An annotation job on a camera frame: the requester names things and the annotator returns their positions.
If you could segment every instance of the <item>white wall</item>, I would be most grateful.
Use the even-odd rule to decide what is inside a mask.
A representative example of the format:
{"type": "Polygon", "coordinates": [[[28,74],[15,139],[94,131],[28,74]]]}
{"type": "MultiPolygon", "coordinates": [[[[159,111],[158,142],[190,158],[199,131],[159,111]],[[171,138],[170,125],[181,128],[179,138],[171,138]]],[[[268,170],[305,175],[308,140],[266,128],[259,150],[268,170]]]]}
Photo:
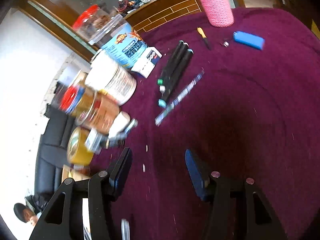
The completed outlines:
{"type": "Polygon", "coordinates": [[[19,221],[16,202],[33,191],[40,105],[71,50],[20,11],[0,25],[0,214],[18,240],[32,227],[19,221]]]}

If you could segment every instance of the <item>person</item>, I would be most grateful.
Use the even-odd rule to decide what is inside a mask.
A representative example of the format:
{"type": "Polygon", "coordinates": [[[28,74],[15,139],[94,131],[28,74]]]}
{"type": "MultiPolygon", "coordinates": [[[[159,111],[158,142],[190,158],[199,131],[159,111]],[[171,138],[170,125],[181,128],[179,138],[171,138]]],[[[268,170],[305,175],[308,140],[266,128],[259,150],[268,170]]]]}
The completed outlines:
{"type": "Polygon", "coordinates": [[[51,197],[51,194],[35,194],[27,196],[25,197],[26,203],[28,202],[33,210],[24,204],[16,203],[13,207],[13,211],[20,221],[24,223],[30,222],[32,226],[35,226],[51,197]]]}
{"type": "Polygon", "coordinates": [[[35,226],[41,216],[41,212],[35,214],[30,208],[21,203],[15,203],[13,211],[17,218],[24,222],[30,223],[32,226],[35,226]]]}

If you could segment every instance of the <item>black hair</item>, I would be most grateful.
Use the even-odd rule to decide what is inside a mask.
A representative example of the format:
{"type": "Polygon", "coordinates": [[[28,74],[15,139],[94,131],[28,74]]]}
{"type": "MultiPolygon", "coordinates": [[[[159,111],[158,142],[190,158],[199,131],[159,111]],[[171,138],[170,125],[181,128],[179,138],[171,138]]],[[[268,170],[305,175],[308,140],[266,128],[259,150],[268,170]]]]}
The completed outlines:
{"type": "Polygon", "coordinates": [[[23,211],[26,209],[27,207],[24,205],[24,204],[21,204],[21,203],[15,203],[14,204],[14,207],[13,207],[13,211],[14,213],[16,214],[17,218],[24,222],[24,223],[27,223],[27,221],[25,220],[24,218],[24,215],[23,215],[23,211]]]}

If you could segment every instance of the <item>blue and white pen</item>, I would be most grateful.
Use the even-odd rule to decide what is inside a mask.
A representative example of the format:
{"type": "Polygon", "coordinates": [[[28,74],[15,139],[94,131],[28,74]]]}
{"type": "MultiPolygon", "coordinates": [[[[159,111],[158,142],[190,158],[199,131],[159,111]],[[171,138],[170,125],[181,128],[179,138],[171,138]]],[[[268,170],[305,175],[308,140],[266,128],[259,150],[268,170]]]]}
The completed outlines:
{"type": "Polygon", "coordinates": [[[155,119],[156,126],[159,126],[162,122],[162,120],[174,109],[181,101],[182,99],[190,93],[190,91],[193,89],[193,87],[196,85],[196,83],[202,78],[204,75],[204,71],[201,71],[192,81],[189,85],[185,87],[184,90],[177,96],[175,100],[173,100],[167,107],[164,109],[164,111],[161,112],[155,119]]]}

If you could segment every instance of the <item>pink basket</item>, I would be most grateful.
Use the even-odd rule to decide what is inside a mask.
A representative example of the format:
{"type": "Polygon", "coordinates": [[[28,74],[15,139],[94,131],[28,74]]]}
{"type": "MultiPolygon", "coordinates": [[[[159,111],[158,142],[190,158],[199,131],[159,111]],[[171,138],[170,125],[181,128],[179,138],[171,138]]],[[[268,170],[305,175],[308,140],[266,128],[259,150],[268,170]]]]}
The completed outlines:
{"type": "Polygon", "coordinates": [[[228,0],[200,0],[211,25],[228,27],[234,18],[228,0]]]}

